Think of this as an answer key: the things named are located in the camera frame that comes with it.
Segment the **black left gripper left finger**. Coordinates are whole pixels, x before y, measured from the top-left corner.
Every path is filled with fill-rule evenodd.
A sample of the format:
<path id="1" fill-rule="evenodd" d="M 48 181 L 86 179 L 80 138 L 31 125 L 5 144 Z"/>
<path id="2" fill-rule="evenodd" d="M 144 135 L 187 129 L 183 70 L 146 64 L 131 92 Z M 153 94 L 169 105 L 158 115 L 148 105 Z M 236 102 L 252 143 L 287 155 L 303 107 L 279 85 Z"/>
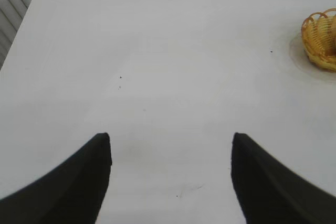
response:
<path id="1" fill-rule="evenodd" d="M 24 188 L 1 199 L 1 223 L 95 223 L 112 166 L 108 133 Z"/>

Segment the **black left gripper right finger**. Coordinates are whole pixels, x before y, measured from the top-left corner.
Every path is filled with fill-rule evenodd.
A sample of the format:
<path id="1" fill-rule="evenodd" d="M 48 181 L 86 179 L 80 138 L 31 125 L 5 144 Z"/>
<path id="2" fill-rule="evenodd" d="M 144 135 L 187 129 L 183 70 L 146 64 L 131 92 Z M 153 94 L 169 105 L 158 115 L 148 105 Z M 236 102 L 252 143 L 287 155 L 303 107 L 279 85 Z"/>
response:
<path id="1" fill-rule="evenodd" d="M 231 179 L 247 223 L 335 223 L 335 196 L 308 182 L 245 133 L 235 133 Z"/>

